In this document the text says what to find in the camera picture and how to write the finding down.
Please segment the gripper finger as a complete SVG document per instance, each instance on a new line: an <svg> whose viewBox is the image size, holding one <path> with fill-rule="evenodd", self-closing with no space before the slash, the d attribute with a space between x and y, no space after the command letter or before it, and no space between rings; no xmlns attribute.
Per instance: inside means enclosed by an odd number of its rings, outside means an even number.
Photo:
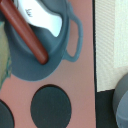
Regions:
<svg viewBox="0 0 128 128"><path fill-rule="evenodd" d="M11 55L4 22L0 22L0 89L4 81L11 75Z"/></svg>

